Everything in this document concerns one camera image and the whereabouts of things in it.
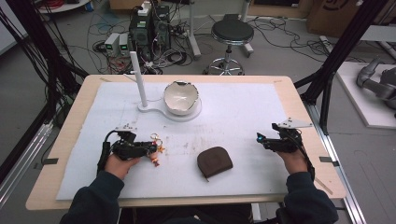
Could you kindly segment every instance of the black sleeve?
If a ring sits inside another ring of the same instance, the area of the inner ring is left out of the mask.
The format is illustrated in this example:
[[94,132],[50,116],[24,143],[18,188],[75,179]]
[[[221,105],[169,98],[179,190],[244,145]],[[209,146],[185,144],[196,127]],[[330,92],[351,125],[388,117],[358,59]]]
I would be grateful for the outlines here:
[[328,224],[338,220],[334,204],[324,191],[315,187],[308,172],[290,175],[286,185],[289,192],[285,197],[286,210],[295,223]]
[[61,224],[116,224],[120,213],[118,198],[123,186],[122,180],[113,174],[100,172],[89,187],[78,190]]

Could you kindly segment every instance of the human hand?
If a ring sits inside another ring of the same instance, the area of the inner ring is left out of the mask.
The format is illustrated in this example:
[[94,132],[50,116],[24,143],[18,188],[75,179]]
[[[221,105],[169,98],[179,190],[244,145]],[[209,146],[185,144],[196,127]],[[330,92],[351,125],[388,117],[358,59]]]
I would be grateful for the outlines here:
[[286,170],[288,170],[290,175],[299,172],[308,172],[306,159],[300,150],[291,153],[277,152],[277,154],[285,162]]
[[140,158],[134,158],[129,161],[122,161],[118,156],[111,154],[107,158],[105,171],[123,180],[128,174],[129,169],[132,166],[136,165],[139,161]]

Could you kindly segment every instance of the wooden table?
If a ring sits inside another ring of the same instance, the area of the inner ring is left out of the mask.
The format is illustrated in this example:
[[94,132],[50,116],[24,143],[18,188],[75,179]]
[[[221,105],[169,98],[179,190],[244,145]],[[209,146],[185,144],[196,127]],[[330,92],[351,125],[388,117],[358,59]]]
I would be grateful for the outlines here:
[[[289,77],[243,76],[145,76],[146,82],[173,82],[187,79],[192,83],[272,83],[283,105],[287,117],[311,121],[303,102]],[[69,115],[62,127],[59,136],[49,154],[49,158],[59,158],[57,164],[45,165],[38,177],[35,186],[26,202],[29,210],[68,209],[71,201],[57,201],[56,195],[61,186],[65,166],[70,152],[77,142],[79,131],[90,111],[101,83],[127,82],[124,76],[91,75],[86,77],[78,93]],[[304,128],[302,135],[305,149],[316,168],[317,178],[315,185],[324,190],[331,199],[342,199],[346,191],[338,174],[330,162],[321,162],[319,157],[328,157],[314,127]],[[167,199],[123,199],[120,206],[154,206],[174,204],[204,204],[204,203],[261,203],[282,202],[284,195],[252,195],[252,196],[221,196],[199,198],[167,198]]]

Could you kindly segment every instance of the brown leather pouch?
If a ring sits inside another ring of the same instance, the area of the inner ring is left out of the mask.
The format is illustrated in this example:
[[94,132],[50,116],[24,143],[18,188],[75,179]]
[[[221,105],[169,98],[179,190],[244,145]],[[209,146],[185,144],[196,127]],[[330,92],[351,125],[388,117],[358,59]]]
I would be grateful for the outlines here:
[[233,168],[233,162],[223,147],[212,147],[201,152],[198,155],[197,162],[199,169],[206,178]]

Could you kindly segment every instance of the metal stool leg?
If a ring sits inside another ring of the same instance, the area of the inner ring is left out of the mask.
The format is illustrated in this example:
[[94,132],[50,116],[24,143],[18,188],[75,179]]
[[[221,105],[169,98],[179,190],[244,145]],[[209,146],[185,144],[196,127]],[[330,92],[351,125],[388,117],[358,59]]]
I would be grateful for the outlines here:
[[224,58],[214,60],[204,71],[209,75],[229,75],[237,72],[237,75],[244,75],[245,70],[242,65],[234,59],[231,59],[231,45],[228,45]]

